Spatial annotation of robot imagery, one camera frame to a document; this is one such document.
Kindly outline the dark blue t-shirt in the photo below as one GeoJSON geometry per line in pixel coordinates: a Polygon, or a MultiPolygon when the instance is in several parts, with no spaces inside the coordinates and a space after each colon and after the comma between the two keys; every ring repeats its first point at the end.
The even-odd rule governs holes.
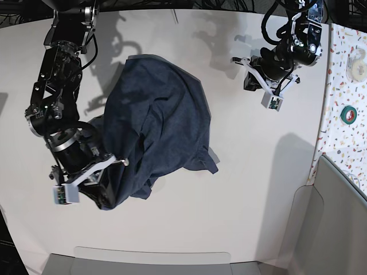
{"type": "Polygon", "coordinates": [[[201,82],[156,55],[130,56],[101,116],[91,120],[119,161],[104,170],[111,210],[129,197],[147,199],[155,181],[180,168],[216,173],[209,153],[210,110],[201,82]]]}

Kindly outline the grey chair bottom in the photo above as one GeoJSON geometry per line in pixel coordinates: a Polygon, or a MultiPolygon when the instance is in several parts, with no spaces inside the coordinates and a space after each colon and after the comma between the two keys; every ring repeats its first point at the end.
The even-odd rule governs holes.
{"type": "Polygon", "coordinates": [[[260,274],[257,262],[231,263],[227,252],[158,253],[78,246],[52,253],[42,274],[260,274]]]}

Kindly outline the grey chair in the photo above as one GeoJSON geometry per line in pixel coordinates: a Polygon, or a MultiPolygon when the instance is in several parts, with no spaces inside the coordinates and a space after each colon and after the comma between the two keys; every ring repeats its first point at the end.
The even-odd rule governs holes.
{"type": "Polygon", "coordinates": [[[257,262],[231,263],[227,252],[158,253],[78,246],[52,253],[42,274],[260,274],[257,262]]]}
{"type": "Polygon", "coordinates": [[[279,264],[288,274],[366,274],[366,195],[327,156],[295,193],[279,264]]]}

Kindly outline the clear tape roll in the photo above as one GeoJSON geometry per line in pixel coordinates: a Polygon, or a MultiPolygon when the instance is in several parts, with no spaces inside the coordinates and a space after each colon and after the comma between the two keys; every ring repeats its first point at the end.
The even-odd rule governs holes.
{"type": "Polygon", "coordinates": [[[346,66],[346,76],[349,81],[361,83],[366,80],[366,51],[356,48],[351,51],[346,66]]]}

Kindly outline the green tape roll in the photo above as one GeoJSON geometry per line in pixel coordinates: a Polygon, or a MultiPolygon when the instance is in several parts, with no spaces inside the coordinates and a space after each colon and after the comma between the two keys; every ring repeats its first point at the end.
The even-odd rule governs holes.
{"type": "Polygon", "coordinates": [[[343,123],[347,125],[353,124],[356,118],[357,118],[357,110],[350,105],[346,106],[341,112],[341,120],[343,123]]]}

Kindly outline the terrazzo patterned side surface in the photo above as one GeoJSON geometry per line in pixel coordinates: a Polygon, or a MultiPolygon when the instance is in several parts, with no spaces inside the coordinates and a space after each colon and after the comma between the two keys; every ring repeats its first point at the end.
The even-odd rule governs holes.
{"type": "Polygon", "coordinates": [[[332,24],[321,124],[307,182],[314,182],[318,160],[327,155],[365,193],[366,80],[352,82],[346,76],[349,54],[356,48],[366,51],[366,33],[332,24]],[[351,125],[341,120],[348,105],[357,110],[351,125]]]}

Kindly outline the grey chair right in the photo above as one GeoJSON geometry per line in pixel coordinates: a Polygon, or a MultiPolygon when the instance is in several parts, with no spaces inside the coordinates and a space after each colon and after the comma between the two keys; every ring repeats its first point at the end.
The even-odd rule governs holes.
{"type": "Polygon", "coordinates": [[[327,156],[295,193],[279,264],[288,274],[366,274],[366,195],[327,156]]]}

